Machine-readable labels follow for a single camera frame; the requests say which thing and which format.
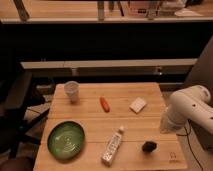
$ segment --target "green bowl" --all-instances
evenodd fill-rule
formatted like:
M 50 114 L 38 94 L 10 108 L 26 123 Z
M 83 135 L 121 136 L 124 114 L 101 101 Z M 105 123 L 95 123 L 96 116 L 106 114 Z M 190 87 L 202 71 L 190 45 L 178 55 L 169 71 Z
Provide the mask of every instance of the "green bowl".
M 78 154 L 84 145 L 84 130 L 76 122 L 58 124 L 48 137 L 48 150 L 59 160 L 67 160 Z

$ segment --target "white block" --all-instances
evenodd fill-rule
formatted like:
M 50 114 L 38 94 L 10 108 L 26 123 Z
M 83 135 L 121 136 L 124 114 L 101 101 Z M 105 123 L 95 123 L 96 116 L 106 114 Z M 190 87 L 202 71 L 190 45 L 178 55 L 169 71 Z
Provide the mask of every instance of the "white block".
M 136 98 L 129 106 L 135 113 L 139 113 L 146 106 L 146 101 L 140 97 Z

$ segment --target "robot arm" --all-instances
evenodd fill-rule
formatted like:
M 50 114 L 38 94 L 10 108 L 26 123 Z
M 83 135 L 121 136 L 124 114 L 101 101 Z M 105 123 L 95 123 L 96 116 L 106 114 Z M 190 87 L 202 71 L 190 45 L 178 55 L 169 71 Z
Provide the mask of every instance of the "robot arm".
M 213 108 L 207 105 L 210 99 L 209 91 L 200 85 L 174 92 L 161 118 L 161 133 L 175 132 L 190 119 L 213 134 Z

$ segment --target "black chair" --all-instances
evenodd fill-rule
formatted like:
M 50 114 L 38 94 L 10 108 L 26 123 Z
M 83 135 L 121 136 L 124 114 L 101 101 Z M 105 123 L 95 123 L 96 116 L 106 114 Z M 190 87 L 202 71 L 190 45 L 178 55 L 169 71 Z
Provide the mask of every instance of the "black chair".
M 10 150 L 16 157 L 20 142 L 40 144 L 40 140 L 26 133 L 47 114 L 48 110 L 28 122 L 24 120 L 28 106 L 45 103 L 33 83 L 32 73 L 8 54 L 0 54 L 0 153 Z
M 204 48 L 197 62 L 189 72 L 186 80 L 183 83 L 182 88 L 186 88 L 193 85 L 203 85 L 211 93 L 211 100 L 209 105 L 213 107 L 213 36 L 209 40 L 208 44 Z M 195 134 L 204 150 L 213 152 L 213 135 L 202 128 L 200 125 L 190 121 Z
M 32 171 L 34 161 L 28 157 L 9 159 L 0 164 L 0 171 Z

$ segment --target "paper cup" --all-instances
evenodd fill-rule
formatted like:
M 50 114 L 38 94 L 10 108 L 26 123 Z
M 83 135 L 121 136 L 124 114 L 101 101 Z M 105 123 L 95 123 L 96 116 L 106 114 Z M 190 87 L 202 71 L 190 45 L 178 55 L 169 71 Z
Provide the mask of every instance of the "paper cup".
M 79 85 L 76 81 L 69 81 L 64 85 L 64 91 L 72 103 L 78 101 Z

